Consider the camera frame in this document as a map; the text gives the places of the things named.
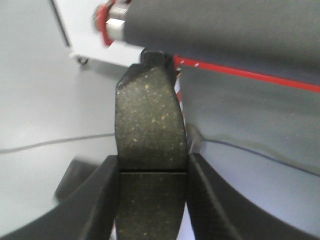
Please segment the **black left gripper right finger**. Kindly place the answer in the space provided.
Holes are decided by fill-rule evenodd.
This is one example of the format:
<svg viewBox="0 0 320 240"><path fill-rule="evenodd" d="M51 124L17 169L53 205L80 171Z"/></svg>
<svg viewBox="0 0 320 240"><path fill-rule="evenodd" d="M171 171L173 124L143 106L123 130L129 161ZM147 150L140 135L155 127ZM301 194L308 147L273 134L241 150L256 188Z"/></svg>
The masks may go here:
<svg viewBox="0 0 320 240"><path fill-rule="evenodd" d="M189 156L187 208L197 240L314 240L249 201L199 153Z"/></svg>

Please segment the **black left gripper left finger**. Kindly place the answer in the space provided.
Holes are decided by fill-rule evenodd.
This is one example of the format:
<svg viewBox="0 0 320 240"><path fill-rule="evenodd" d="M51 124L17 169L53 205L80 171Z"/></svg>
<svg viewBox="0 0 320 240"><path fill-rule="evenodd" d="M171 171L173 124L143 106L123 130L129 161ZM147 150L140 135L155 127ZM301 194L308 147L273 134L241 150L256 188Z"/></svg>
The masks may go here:
<svg viewBox="0 0 320 240"><path fill-rule="evenodd" d="M115 155L100 165L75 157L55 195L59 204L3 240L108 240L118 207L119 167Z"/></svg>

